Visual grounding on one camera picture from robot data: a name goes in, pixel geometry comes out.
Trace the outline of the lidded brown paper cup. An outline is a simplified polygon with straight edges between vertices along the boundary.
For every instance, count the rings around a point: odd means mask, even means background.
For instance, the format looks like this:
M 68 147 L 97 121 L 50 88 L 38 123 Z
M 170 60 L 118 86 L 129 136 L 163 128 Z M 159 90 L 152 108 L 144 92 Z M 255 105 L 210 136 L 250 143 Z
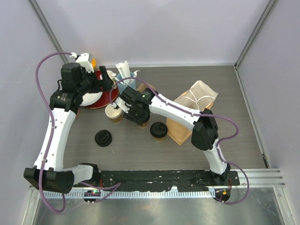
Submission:
M 139 128 L 145 128 L 145 127 L 147 127 L 148 123 L 149 123 L 148 121 L 145 122 L 145 123 L 143 123 L 142 125 L 139 126 Z

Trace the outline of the brown paper cups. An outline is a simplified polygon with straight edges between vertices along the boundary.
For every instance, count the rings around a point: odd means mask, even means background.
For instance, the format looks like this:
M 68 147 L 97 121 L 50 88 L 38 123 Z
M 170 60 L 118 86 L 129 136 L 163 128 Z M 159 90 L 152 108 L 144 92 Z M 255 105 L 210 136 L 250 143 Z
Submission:
M 122 121 L 122 110 L 120 108 L 113 108 L 111 104 L 106 106 L 105 114 L 113 123 L 119 123 Z

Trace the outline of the black lid stack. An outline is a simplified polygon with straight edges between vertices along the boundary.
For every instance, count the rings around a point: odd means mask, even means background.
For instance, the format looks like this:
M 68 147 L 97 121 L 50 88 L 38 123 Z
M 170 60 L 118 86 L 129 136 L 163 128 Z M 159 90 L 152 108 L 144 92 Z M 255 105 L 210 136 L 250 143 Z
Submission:
M 95 134 L 95 142 L 100 147 L 107 147 L 112 140 L 112 134 L 108 130 L 100 130 Z

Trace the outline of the brown paper bag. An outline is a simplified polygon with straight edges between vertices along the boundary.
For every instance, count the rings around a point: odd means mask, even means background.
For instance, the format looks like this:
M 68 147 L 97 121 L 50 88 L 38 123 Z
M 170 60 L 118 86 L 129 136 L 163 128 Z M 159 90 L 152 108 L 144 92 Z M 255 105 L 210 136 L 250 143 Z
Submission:
M 203 111 L 204 109 L 210 109 L 213 106 L 217 96 L 218 93 L 211 89 L 210 86 L 201 80 L 198 80 L 189 90 L 178 96 L 174 102 L 191 109 Z M 192 134 L 192 131 L 170 118 L 167 118 L 166 125 L 168 128 L 167 134 L 179 146 L 181 146 Z

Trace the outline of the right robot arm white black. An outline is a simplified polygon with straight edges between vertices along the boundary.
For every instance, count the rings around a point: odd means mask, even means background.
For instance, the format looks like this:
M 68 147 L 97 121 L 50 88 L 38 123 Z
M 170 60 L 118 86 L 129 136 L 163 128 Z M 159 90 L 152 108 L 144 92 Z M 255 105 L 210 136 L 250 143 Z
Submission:
M 205 109 L 202 112 L 182 106 L 150 88 L 138 92 L 127 87 L 115 100 L 115 104 L 124 112 L 124 118 L 138 125 L 147 122 L 153 113 L 172 119 L 192 131 L 191 143 L 204 152 L 212 181 L 217 185 L 228 181 L 231 168 L 217 149 L 218 126 L 211 110 Z

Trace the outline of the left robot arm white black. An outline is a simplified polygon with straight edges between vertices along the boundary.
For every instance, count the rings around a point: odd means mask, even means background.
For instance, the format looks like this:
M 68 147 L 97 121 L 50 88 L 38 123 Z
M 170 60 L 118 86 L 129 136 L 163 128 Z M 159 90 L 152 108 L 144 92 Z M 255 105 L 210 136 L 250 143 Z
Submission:
M 46 103 L 51 113 L 42 149 L 34 166 L 26 168 L 23 176 L 36 189 L 67 194 L 80 182 L 95 187 L 100 181 L 96 164 L 81 163 L 65 169 L 63 158 L 68 134 L 83 104 L 83 96 L 109 90 L 113 81 L 107 74 L 103 80 L 98 79 L 90 62 L 67 63 L 60 73 L 61 87 Z

